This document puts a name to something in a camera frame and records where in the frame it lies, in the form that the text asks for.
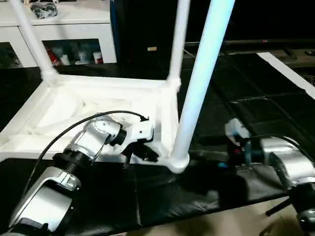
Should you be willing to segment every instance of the shelf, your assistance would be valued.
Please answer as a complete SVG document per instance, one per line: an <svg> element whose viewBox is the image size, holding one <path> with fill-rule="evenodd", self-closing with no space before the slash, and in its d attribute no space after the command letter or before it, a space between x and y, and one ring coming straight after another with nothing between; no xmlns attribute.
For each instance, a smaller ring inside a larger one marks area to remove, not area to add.
<svg viewBox="0 0 315 236"><path fill-rule="evenodd" d="M110 23L109 0L78 0L57 3L58 15L49 19L37 19L24 5L33 25L104 24ZM0 2L0 27L20 26L9 2Z"/></svg>

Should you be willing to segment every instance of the black tripod leg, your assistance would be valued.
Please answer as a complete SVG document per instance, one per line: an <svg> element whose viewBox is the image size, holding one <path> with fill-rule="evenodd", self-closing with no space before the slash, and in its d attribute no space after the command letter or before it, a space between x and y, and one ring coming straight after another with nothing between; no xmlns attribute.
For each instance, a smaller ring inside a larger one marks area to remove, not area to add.
<svg viewBox="0 0 315 236"><path fill-rule="evenodd" d="M287 207L290 204L291 204L291 200L290 200L290 198L288 198L284 202L282 202L282 203L276 205L275 207L271 208L270 210L266 211L265 214L267 216L271 216L274 213L277 213L279 210L282 210L283 208Z"/></svg>
<svg viewBox="0 0 315 236"><path fill-rule="evenodd" d="M124 163L124 169L126 169L129 166L131 156L133 154L134 150L134 144L129 144L126 149L122 152L123 155L126 157L126 161Z"/></svg>

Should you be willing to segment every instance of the light blue pipe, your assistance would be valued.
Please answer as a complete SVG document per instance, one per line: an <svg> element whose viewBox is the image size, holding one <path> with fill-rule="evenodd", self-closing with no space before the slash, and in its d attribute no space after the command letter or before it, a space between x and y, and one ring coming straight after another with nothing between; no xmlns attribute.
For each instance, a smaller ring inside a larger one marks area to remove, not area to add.
<svg viewBox="0 0 315 236"><path fill-rule="evenodd" d="M170 169L177 170L177 172L183 171L189 163L188 149L234 2L235 0L211 0L174 147L170 153L173 167Z"/></svg>

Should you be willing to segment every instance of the white strip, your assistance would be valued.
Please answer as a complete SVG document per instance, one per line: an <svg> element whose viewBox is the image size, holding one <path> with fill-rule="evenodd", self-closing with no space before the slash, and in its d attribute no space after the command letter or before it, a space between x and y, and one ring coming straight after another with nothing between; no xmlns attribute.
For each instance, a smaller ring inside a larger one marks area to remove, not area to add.
<svg viewBox="0 0 315 236"><path fill-rule="evenodd" d="M273 68L286 76L294 84L296 84L301 89L304 89L305 92L315 100L315 87L307 82L303 77L285 65L282 61L277 59L271 53L257 53L261 58L268 62Z"/></svg>

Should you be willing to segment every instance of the white cabinet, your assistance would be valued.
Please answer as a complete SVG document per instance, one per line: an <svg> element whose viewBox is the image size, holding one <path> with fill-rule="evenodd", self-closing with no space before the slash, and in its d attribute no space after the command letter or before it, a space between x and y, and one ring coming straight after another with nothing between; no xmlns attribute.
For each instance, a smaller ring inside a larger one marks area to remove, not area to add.
<svg viewBox="0 0 315 236"><path fill-rule="evenodd" d="M3 60L8 61L4 67L13 67L14 59L9 55L5 55L7 51L12 49L12 53L16 55L22 67L37 66L29 48L27 47L18 27L0 27L0 51L2 51Z"/></svg>
<svg viewBox="0 0 315 236"><path fill-rule="evenodd" d="M27 17L33 29L45 46L49 48L64 47L69 52L71 44L80 48L90 44L90 57L93 52L101 51L103 62L116 62L115 46L110 24L110 2L100 0L78 0L77 2L60 2L57 4L58 15L49 19L36 19L30 8L24 5ZM9 2L0 2L0 48L2 42L8 42L23 67L37 66L32 52L29 51L20 30L18 20Z"/></svg>
<svg viewBox="0 0 315 236"><path fill-rule="evenodd" d="M42 41L96 39L104 63L116 62L114 40L110 24L74 24L34 26Z"/></svg>

